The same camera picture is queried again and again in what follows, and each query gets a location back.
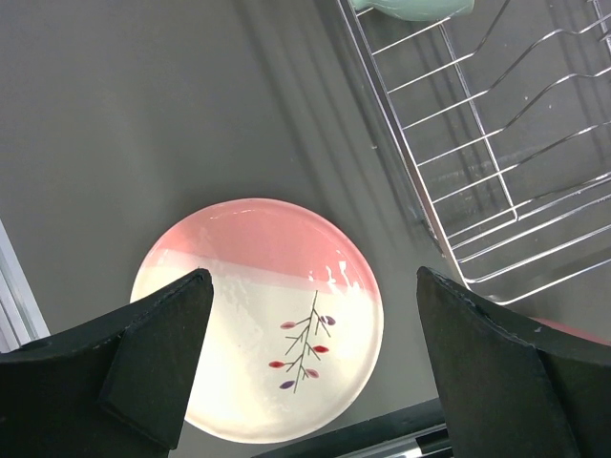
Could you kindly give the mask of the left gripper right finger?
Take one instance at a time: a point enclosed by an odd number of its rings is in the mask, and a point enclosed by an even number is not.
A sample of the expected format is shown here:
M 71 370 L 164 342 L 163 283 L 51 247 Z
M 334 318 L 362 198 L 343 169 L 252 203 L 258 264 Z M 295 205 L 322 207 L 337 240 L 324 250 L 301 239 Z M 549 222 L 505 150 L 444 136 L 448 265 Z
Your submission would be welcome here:
M 607 457 L 610 347 L 422 266 L 417 305 L 456 457 Z

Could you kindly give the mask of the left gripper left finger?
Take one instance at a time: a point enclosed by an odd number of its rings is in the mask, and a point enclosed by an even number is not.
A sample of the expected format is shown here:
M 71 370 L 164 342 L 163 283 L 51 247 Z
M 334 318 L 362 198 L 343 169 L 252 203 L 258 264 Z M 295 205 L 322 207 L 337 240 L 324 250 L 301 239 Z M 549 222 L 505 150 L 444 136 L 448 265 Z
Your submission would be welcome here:
M 213 301 L 197 268 L 1 356 L 4 457 L 166 457 L 179 444 Z

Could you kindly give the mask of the chrome wire dish rack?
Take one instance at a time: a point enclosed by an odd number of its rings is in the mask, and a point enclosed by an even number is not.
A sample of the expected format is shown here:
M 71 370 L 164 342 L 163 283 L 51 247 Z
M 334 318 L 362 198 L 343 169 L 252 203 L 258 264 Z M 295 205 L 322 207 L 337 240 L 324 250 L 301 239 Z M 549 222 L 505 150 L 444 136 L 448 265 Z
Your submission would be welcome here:
M 610 5 L 478 1 L 431 22 L 342 1 L 433 240 L 502 305 L 610 266 Z

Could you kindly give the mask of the mint green bowl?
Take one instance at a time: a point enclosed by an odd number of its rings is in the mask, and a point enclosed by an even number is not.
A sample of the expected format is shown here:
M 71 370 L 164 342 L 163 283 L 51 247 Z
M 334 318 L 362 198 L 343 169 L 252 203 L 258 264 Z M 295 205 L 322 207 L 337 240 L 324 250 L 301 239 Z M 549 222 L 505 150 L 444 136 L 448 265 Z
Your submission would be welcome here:
M 431 22 L 452 16 L 470 14 L 475 0 L 352 0 L 355 10 L 369 8 L 412 22 Z

